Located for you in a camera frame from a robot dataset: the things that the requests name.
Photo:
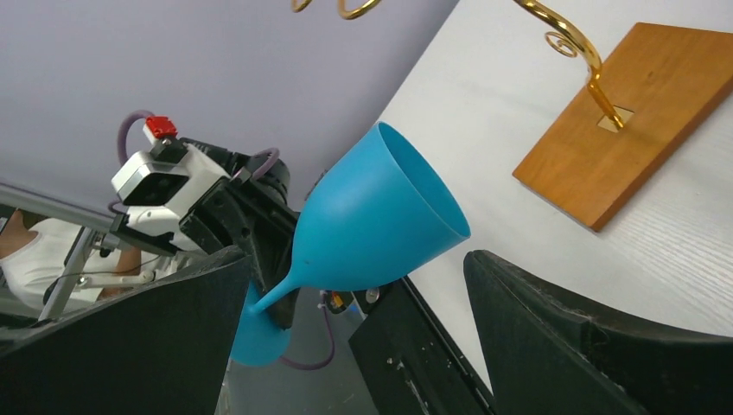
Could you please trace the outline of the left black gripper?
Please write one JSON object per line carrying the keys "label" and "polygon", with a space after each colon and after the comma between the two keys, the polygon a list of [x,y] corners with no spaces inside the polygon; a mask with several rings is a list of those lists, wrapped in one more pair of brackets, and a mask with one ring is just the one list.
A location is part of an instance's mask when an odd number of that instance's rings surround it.
{"label": "left black gripper", "polygon": [[[255,284],[263,296],[284,280],[291,266],[300,214],[287,205],[289,181],[289,169],[281,160],[256,181],[245,174],[219,179],[183,216],[181,232],[207,253],[228,246],[255,253],[260,269]],[[280,329],[292,327],[299,291],[294,289],[267,309]]]}

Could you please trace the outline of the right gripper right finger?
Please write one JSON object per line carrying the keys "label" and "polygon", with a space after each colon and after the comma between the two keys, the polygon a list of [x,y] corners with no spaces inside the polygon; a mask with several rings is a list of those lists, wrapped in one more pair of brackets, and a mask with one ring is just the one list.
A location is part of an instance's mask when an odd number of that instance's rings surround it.
{"label": "right gripper right finger", "polygon": [[485,250],[463,275],[496,413],[731,413],[730,337],[613,309]]}

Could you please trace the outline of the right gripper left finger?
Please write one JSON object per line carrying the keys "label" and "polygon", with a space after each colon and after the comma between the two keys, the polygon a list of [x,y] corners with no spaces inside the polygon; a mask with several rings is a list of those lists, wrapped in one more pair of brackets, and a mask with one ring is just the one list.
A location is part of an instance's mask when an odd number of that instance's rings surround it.
{"label": "right gripper left finger", "polygon": [[83,310],[3,329],[2,413],[214,413],[252,263],[228,247]]}

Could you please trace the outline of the blue wine glass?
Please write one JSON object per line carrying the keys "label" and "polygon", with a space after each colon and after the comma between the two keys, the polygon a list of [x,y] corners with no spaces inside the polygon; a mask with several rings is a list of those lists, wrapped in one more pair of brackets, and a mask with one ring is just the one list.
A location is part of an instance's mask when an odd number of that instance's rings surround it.
{"label": "blue wine glass", "polygon": [[471,235],[468,220],[417,149],[375,124],[318,182],[297,220],[284,279],[248,293],[230,356],[261,367],[290,342],[267,310],[302,287],[362,291],[394,282]]}

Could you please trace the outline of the gold wire rack wooden base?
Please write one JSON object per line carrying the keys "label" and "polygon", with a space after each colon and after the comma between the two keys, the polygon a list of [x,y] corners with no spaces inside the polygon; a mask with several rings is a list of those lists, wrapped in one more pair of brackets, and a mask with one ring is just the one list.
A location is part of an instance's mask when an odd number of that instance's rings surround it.
{"label": "gold wire rack wooden base", "polygon": [[476,232],[598,232],[731,93],[729,1],[461,1],[382,118]]}

